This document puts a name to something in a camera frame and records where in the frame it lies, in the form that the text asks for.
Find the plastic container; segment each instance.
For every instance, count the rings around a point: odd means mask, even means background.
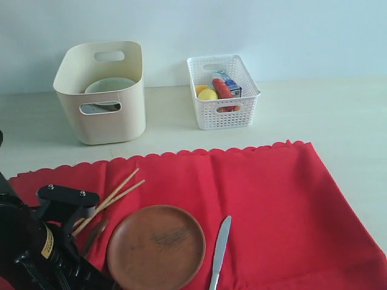
[[[111,77],[131,79],[135,84],[117,91],[84,93],[90,84]],[[135,42],[94,42],[72,47],[63,58],[53,86],[82,143],[130,141],[145,131],[143,54]]]
[[[191,57],[187,59],[190,88],[199,128],[202,130],[246,127],[253,121],[254,112],[261,94],[251,78],[242,58],[237,54],[221,56]],[[227,74],[242,87],[240,98],[202,101],[196,96],[195,86],[212,83],[212,73],[226,69]],[[235,112],[218,112],[219,108],[239,106]]]

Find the tabletop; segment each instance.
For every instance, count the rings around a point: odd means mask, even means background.
[[[0,171],[6,178],[63,164],[180,150],[312,142],[352,209],[387,252],[387,77],[258,83],[253,123],[200,130],[187,86],[147,88],[136,140],[80,143],[55,92],[0,96]]]

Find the brown plate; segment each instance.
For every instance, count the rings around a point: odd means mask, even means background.
[[[126,290],[176,290],[195,277],[205,252],[203,230],[191,214],[154,205],[118,225],[107,260],[111,275]]]

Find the knife blade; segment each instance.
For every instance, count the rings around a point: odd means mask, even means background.
[[[220,270],[223,264],[224,253],[226,252],[227,241],[229,239],[231,227],[231,216],[228,216],[222,222],[215,245],[215,254],[212,263],[212,278],[209,290],[216,290],[220,276]]]

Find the basket handle hole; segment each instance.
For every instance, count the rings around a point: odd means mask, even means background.
[[[125,54],[120,51],[104,51],[100,53],[94,53],[94,59],[97,62],[119,62],[125,59]]]
[[[218,113],[238,112],[241,109],[240,106],[225,106],[216,109]]]
[[[211,65],[203,65],[203,71],[217,71],[219,69],[223,69],[220,63],[214,63]]]
[[[117,101],[102,101],[98,103],[82,104],[79,109],[85,115],[113,113],[121,110],[121,103]]]

